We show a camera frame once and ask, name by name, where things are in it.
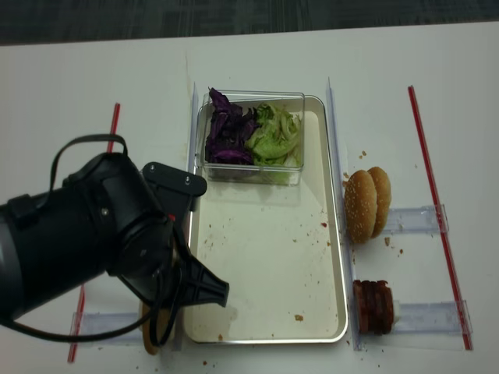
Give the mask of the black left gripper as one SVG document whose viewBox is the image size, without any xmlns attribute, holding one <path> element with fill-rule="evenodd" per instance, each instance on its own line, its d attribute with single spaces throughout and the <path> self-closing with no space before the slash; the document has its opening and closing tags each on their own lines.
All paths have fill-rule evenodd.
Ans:
<svg viewBox="0 0 499 374">
<path fill-rule="evenodd" d="M 122 240 L 118 261 L 109 268 L 108 275 L 117 277 L 149 306 L 162 298 L 161 306 L 169 307 L 180 289 L 182 307 L 225 307 L 229 283 L 191 256 L 182 238 L 186 215 L 195 208 L 195 184 L 148 182 L 147 191 L 151 212 L 130 227 Z"/>
</svg>

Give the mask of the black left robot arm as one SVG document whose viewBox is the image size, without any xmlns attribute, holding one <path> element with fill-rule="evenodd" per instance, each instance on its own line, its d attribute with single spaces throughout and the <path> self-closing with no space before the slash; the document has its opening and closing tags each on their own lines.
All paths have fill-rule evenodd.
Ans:
<svg viewBox="0 0 499 374">
<path fill-rule="evenodd" d="M 228 283 L 194 257 L 182 230 L 206 181 L 103 153 L 61 188 L 1 208 L 1 315 L 17 319 L 106 273 L 146 304 L 225 306 Z"/>
</svg>

